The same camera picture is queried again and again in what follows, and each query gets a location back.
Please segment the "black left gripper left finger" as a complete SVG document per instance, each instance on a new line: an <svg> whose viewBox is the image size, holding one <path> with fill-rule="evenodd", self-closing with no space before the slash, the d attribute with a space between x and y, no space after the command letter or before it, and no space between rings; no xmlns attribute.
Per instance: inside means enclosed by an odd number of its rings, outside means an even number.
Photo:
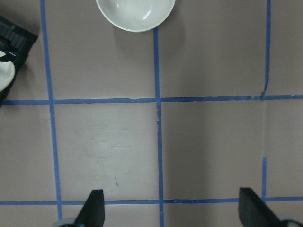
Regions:
<svg viewBox="0 0 303 227"><path fill-rule="evenodd" d="M73 225L75 227L103 227L105 204L103 190L92 190Z"/></svg>

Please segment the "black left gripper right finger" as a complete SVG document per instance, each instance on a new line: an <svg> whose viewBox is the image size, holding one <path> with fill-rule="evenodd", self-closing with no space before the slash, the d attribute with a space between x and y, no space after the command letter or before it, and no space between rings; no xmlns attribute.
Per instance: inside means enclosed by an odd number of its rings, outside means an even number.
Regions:
<svg viewBox="0 0 303 227"><path fill-rule="evenodd" d="M244 227L284 226L284 222L249 187L239 189L238 215Z"/></svg>

